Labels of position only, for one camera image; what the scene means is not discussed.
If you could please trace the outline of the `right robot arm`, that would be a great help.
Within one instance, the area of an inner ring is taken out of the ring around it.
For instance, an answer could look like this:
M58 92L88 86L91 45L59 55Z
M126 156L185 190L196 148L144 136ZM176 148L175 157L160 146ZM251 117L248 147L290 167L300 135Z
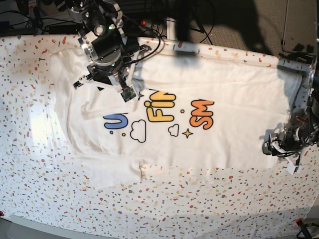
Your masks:
M81 24L78 41L88 59L89 74L80 77L74 88L84 84L99 90L112 88L124 102L137 96L132 83L136 64L153 54L123 31L123 12L113 0L67 0L70 17Z

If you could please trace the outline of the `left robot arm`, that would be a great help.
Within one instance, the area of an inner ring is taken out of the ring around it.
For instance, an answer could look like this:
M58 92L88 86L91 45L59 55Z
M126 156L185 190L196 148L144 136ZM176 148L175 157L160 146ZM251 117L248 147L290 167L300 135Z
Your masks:
M301 80L289 100L288 122L269 132L262 152L271 157L272 167L284 162L293 175L302 170L302 151L319 144L319 38L311 64L297 65L284 59L277 69Z

